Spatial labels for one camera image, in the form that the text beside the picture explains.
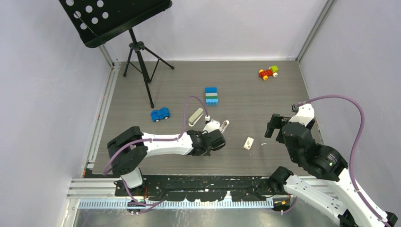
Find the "beige white stapler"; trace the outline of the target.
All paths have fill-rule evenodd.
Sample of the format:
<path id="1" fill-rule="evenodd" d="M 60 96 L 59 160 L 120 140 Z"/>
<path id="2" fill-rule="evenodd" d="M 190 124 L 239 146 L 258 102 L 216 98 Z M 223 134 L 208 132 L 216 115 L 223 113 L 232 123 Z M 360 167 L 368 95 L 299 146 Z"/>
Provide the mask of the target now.
<path id="1" fill-rule="evenodd" d="M 188 119 L 188 125 L 190 127 L 193 127 L 198 120 L 203 116 L 204 114 L 204 109 L 203 108 L 198 108 Z"/>

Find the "white staple box sleeve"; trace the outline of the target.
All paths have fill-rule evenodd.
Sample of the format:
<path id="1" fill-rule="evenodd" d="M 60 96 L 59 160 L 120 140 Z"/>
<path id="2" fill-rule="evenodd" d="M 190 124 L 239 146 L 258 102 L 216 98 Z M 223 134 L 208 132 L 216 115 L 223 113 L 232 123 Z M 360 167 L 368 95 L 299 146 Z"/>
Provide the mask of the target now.
<path id="1" fill-rule="evenodd" d="M 254 139 L 251 137 L 248 137 L 244 143 L 243 148 L 246 150 L 250 150 L 252 145 L 253 145 Z"/>

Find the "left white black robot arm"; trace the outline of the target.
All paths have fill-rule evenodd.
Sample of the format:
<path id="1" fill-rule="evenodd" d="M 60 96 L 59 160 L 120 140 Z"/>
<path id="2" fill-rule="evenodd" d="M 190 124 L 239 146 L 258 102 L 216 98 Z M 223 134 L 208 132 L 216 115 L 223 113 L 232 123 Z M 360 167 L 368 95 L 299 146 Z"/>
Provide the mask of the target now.
<path id="1" fill-rule="evenodd" d="M 145 158 L 170 154 L 208 156 L 225 144 L 226 140 L 219 129 L 158 135 L 142 132 L 138 126 L 133 126 L 108 142 L 109 161 L 102 174 L 112 172 L 119 176 L 127 185 L 127 190 L 132 195 L 139 196 L 145 190 L 139 168 Z"/>

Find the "white staple remover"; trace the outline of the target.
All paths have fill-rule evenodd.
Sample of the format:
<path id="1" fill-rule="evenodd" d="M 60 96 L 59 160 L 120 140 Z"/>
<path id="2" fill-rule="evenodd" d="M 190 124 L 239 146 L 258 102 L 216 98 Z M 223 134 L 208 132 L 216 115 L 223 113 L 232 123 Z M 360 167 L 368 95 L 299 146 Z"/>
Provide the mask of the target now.
<path id="1" fill-rule="evenodd" d="M 228 125 L 229 125 L 229 120 L 223 121 L 221 126 L 220 126 L 220 128 L 219 128 L 220 132 L 224 133 L 225 130 L 227 129 Z"/>

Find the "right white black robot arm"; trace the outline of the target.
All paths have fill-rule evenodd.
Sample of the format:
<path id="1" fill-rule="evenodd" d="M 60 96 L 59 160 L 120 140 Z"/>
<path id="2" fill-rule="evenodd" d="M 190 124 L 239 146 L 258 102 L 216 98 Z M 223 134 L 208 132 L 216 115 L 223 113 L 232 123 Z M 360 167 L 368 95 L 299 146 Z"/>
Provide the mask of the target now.
<path id="1" fill-rule="evenodd" d="M 291 161 L 326 182 L 336 196 L 318 191 L 283 166 L 270 176 L 270 189 L 276 194 L 288 192 L 304 200 L 340 227 L 395 226 L 396 214 L 376 205 L 369 209 L 363 202 L 359 196 L 362 190 L 356 190 L 352 184 L 347 161 L 336 149 L 315 142 L 311 134 L 313 124 L 313 118 L 303 124 L 275 113 L 267 124 L 265 137 L 270 138 L 278 129 L 276 141 L 286 146 Z"/>

